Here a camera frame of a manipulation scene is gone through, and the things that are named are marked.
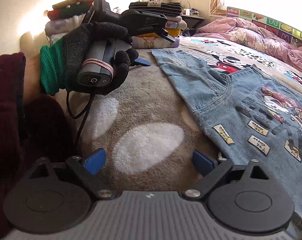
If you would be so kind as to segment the dark red sleeve forearm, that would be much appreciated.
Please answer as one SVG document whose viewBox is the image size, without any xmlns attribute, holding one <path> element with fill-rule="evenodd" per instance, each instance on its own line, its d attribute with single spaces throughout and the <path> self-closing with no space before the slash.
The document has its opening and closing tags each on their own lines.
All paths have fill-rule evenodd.
<svg viewBox="0 0 302 240">
<path fill-rule="evenodd" d="M 0 56 L 0 239 L 11 225 L 3 201 L 40 157 L 62 162 L 74 152 L 72 128 L 54 97 L 40 92 L 39 59 Z"/>
</svg>

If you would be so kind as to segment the black gloved left hand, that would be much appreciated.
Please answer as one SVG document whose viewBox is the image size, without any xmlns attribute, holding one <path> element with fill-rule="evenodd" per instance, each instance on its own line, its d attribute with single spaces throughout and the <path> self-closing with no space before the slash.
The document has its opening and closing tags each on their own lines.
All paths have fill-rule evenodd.
<svg viewBox="0 0 302 240">
<path fill-rule="evenodd" d="M 127 44 L 133 41 L 125 27 L 110 22 L 91 22 L 73 29 L 52 46 L 41 47 L 40 92 L 54 96 L 60 89 L 66 89 L 68 92 L 107 95 L 120 87 L 127 78 L 129 67 L 139 57 L 133 48 L 116 53 L 116 72 L 109 85 L 89 88 L 77 83 L 77 74 L 90 47 L 96 41 L 109 38 Z"/>
</svg>

